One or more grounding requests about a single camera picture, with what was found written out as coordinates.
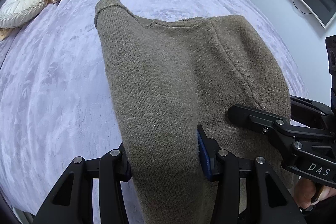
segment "pillow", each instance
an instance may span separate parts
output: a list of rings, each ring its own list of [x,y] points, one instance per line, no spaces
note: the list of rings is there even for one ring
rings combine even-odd
[[[45,0],[6,0],[0,8],[0,28],[19,27],[45,7]]]

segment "human hand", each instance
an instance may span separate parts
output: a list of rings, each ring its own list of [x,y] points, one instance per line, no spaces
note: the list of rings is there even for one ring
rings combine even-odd
[[[295,185],[294,189],[294,200],[295,203],[303,208],[307,209],[311,204],[311,199],[315,195],[316,188],[315,183],[309,179],[301,178]],[[320,194],[318,196],[318,201],[325,200],[336,195],[336,189],[322,186]]]

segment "power cord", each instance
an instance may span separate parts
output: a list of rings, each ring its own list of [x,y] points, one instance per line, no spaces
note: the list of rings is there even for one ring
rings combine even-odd
[[[294,3],[294,0],[293,0],[293,4],[295,6],[296,9],[298,9],[301,13],[303,13],[304,15],[311,15],[312,13],[304,13],[302,12],[298,7],[296,7],[295,3]]]

